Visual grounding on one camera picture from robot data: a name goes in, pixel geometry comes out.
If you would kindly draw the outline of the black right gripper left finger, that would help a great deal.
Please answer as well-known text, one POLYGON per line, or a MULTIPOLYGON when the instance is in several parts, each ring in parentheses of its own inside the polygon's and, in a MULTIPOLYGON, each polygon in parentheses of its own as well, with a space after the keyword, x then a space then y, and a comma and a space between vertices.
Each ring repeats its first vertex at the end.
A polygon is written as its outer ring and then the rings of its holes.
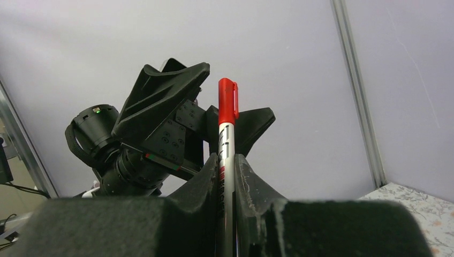
POLYGON ((166 197, 46 201, 13 256, 214 256, 218 157, 166 197))

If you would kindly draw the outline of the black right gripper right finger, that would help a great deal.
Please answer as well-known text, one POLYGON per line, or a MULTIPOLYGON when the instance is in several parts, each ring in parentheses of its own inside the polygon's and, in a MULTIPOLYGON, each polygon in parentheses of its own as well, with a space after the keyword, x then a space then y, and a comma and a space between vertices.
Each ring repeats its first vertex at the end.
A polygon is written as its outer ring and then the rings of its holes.
POLYGON ((432 256, 411 213, 384 200, 289 200, 238 154, 240 256, 432 256))

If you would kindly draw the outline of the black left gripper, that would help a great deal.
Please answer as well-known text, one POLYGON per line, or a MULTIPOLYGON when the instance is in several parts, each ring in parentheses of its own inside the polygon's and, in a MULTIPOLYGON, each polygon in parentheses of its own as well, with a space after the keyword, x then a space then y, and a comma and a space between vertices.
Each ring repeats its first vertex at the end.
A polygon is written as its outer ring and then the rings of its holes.
POLYGON ((142 155, 147 164, 169 174, 197 174, 203 167, 207 139, 205 110, 196 97, 210 74, 201 62, 185 66, 169 58, 160 70, 146 64, 127 97, 112 136, 128 146, 151 146, 142 155))

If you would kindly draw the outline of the red marker cap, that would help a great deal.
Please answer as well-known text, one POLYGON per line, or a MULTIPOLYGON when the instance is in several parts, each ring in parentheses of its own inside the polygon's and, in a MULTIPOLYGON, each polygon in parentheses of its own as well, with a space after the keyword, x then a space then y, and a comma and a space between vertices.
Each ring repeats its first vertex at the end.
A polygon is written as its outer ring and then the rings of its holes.
POLYGON ((218 124, 235 124, 239 118, 238 84, 228 78, 218 82, 218 124))

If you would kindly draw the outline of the white red whiteboard marker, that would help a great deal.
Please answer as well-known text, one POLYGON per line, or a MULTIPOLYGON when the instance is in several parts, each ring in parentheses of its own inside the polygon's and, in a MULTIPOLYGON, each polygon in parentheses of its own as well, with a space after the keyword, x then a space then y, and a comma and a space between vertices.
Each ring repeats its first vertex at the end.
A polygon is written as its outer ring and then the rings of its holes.
POLYGON ((218 144, 218 227, 216 256, 236 255, 236 221, 234 210, 234 125, 221 123, 218 144))

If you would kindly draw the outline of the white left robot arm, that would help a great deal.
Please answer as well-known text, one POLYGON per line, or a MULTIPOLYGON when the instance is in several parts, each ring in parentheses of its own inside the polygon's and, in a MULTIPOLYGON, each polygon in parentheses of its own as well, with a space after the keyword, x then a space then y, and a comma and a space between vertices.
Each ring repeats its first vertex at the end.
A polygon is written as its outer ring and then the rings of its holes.
POLYGON ((209 73, 206 62, 146 64, 120 110, 98 104, 74 117, 65 130, 67 145, 99 182, 85 196, 158 196, 169 176, 193 178, 208 140, 196 98, 209 73))

